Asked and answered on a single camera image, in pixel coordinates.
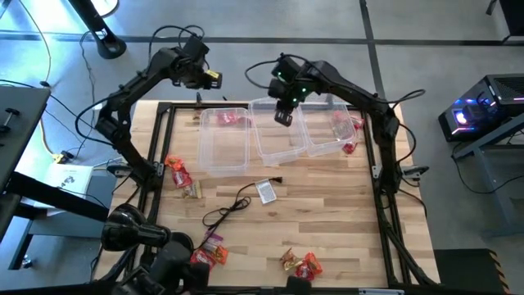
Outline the purple white candy pack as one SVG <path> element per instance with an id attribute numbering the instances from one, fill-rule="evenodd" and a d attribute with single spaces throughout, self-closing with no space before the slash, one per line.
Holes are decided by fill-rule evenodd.
<path id="1" fill-rule="evenodd" d="M 224 238 L 218 234 L 206 233 L 202 248 L 208 252 L 214 252 L 223 242 Z"/>

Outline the black furniture corner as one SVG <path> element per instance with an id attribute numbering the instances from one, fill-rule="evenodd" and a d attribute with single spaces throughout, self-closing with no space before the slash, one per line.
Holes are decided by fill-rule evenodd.
<path id="1" fill-rule="evenodd" d="M 524 43 L 524 0 L 490 0 L 486 14 L 502 44 Z"/>

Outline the black mat hazard stripe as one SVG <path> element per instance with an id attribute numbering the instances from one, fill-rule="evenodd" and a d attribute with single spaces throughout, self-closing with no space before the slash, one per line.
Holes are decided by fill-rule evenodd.
<path id="1" fill-rule="evenodd" d="M 440 281 L 448 288 L 510 294 L 497 253 L 487 248 L 434 251 Z"/>

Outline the silver aluminium bracket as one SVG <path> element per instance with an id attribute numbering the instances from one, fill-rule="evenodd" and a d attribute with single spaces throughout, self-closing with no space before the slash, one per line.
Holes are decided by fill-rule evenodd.
<path id="1" fill-rule="evenodd" d="M 359 295 L 404 295 L 404 290 L 389 288 L 359 288 Z"/>

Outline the black table frame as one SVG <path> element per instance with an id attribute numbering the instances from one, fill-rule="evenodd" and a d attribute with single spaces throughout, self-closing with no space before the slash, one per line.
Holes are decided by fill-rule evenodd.
<path id="1" fill-rule="evenodd" d="M 359 295 L 359 288 L 404 290 L 404 295 L 432 295 L 441 290 L 440 278 L 418 193 L 404 188 L 394 208 L 392 223 L 403 232 L 406 249 L 429 278 L 428 284 L 405 283 L 400 254 L 381 234 L 378 213 L 387 206 L 375 202 L 372 165 L 376 152 L 361 144 L 351 157 L 338 152 L 325 157 L 301 156 L 281 166 L 264 166 L 251 156 L 243 176 L 214 177 L 197 164 L 199 124 L 190 101 L 140 101 L 132 120 L 132 141 L 143 154 L 151 151 L 153 135 L 164 137 L 171 126 L 169 150 L 181 157 L 192 177 L 201 181 L 203 198 L 185 200 L 166 177 L 157 220 L 201 241 L 201 219 L 230 204 L 238 191 L 255 196 L 252 183 L 273 176 L 276 202 L 262 205 L 254 198 L 247 209 L 232 213 L 219 227 L 229 251 L 225 265 L 210 272 L 207 292 L 216 295 L 290 295 L 281 255 L 313 252 L 323 272 L 312 283 L 310 295 Z"/>

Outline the black stand base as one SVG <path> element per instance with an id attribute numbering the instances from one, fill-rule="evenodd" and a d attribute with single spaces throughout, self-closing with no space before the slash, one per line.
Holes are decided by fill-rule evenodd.
<path id="1" fill-rule="evenodd" d="M 110 60 L 123 55 L 126 43 L 115 35 L 95 8 L 93 0 L 68 0 L 91 34 L 100 57 Z"/>

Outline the gold brown candy wrapper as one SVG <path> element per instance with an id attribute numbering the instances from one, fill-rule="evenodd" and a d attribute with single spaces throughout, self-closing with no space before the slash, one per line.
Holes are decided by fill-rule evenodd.
<path id="1" fill-rule="evenodd" d="M 283 253 L 279 261 L 285 271 L 294 270 L 302 264 L 302 260 L 294 254 L 291 247 Z"/>

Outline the white cardboard box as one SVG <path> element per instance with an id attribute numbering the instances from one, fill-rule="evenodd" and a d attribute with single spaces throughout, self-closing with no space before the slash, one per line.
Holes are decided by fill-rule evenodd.
<path id="1" fill-rule="evenodd" d="M 93 166 L 51 164 L 42 182 L 52 187 L 61 188 L 77 197 L 85 198 L 93 173 Z"/>

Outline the black desk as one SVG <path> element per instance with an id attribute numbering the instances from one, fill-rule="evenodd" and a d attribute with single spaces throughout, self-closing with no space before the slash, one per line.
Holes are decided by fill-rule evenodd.
<path id="1" fill-rule="evenodd" d="M 109 209 L 95 197 L 86 200 L 15 171 L 34 133 L 51 92 L 46 88 L 0 86 L 0 242 L 17 216 L 30 223 L 47 210 L 22 202 L 24 197 L 77 216 L 103 222 Z"/>

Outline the clear plastic bin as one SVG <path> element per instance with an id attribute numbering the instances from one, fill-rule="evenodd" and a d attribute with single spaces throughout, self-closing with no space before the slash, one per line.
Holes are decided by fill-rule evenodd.
<path id="1" fill-rule="evenodd" d="M 234 126 L 218 126 L 218 111 L 236 111 Z M 250 161 L 250 120 L 246 108 L 208 108 L 200 115 L 197 163 L 214 177 L 244 175 Z"/>
<path id="2" fill-rule="evenodd" d="M 291 125 L 286 127 L 274 120 L 276 105 L 273 98 L 258 98 L 248 104 L 256 149 L 265 166 L 295 161 L 307 149 L 301 108 L 292 111 Z"/>
<path id="3" fill-rule="evenodd" d="M 338 140 L 332 130 L 333 112 L 343 111 L 350 116 L 347 105 L 304 103 L 300 107 L 309 157 L 340 152 L 346 143 L 356 140 L 356 130 L 355 136 L 349 140 Z"/>

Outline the black table clamp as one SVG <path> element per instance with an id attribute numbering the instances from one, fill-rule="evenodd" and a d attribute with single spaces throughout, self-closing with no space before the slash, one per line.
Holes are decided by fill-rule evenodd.
<path id="1" fill-rule="evenodd" d="M 402 175 L 406 179 L 419 179 L 429 170 L 428 166 L 402 166 Z"/>
<path id="2" fill-rule="evenodd" d="M 133 169 L 127 164 L 113 164 L 106 167 L 106 171 L 116 178 L 128 177 Z"/>

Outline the red Skittles candy bag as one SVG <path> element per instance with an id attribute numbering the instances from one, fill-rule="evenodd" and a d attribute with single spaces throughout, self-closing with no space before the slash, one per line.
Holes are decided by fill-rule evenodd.
<path id="1" fill-rule="evenodd" d="M 212 270 L 216 265 L 216 260 L 206 251 L 201 248 L 195 250 L 190 258 L 191 263 L 205 263 Z"/>

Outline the black desk lamp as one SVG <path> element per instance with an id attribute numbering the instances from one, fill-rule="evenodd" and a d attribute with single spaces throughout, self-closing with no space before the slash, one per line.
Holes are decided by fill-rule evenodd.
<path id="1" fill-rule="evenodd" d="M 109 252 L 122 252 L 139 245 L 162 248 L 175 243 L 174 259 L 181 265 L 190 263 L 193 247 L 188 235 L 150 222 L 129 203 L 117 206 L 108 215 L 102 228 L 101 242 L 102 248 Z"/>

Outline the black computer with lights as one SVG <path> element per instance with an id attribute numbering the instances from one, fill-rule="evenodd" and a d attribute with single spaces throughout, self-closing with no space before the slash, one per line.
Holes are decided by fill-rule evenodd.
<path id="1" fill-rule="evenodd" d="M 524 74 L 486 75 L 438 116 L 448 142 L 475 140 L 524 113 Z"/>

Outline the grey metal bench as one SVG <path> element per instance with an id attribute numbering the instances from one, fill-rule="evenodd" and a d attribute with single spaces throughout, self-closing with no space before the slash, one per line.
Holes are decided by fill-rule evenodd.
<path id="1" fill-rule="evenodd" d="M 489 160 L 485 155 L 487 150 L 500 150 L 500 151 L 513 151 L 523 150 L 524 144 L 499 144 L 499 142 L 505 138 L 511 138 L 516 135 L 517 132 L 524 129 L 524 113 L 511 119 L 510 121 L 503 123 L 501 126 L 490 131 L 488 134 L 483 135 L 479 139 L 470 142 L 466 147 L 459 150 L 460 143 L 453 147 L 451 153 L 451 159 L 453 160 L 455 167 L 458 172 L 458 177 L 461 180 L 463 186 L 470 191 L 478 195 L 491 195 L 495 207 L 499 210 L 499 214 L 502 216 L 502 225 L 497 229 L 487 229 L 483 235 L 487 238 L 498 238 L 504 236 L 511 236 L 515 234 L 524 234 L 524 218 L 519 218 L 513 201 L 510 196 L 505 196 L 501 193 L 501 190 L 506 188 L 509 184 L 513 184 L 519 180 L 524 181 L 524 174 L 513 176 L 512 178 L 506 179 L 502 183 L 498 183 L 495 178 L 492 167 L 489 164 Z M 470 187 L 464 180 L 462 172 L 459 167 L 459 161 L 466 157 L 474 157 L 477 162 L 477 167 L 480 169 L 480 173 L 483 177 L 484 184 L 487 190 L 481 191 Z"/>

